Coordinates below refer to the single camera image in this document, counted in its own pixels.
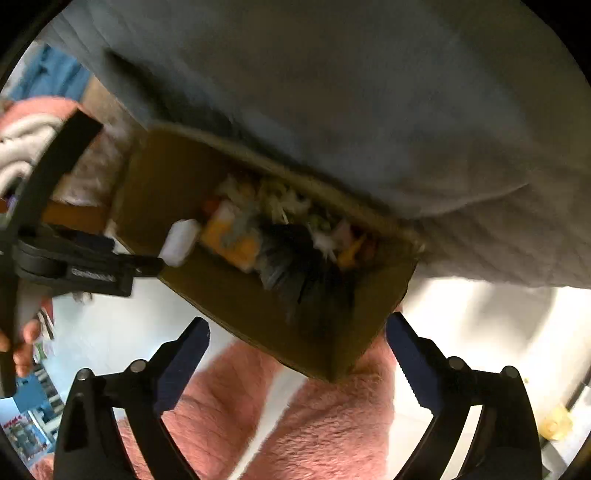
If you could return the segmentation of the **left hand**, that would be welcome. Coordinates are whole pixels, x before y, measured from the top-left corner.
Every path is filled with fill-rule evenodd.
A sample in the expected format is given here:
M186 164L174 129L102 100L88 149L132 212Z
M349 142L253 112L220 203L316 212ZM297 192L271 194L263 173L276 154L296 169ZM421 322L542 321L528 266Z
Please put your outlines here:
M22 329L22 339L16 346L12 346L9 338L0 334L0 350L2 353L11 352L15 364L16 374L24 378L33 368L33 347L41 334L41 324L37 319L30 320Z

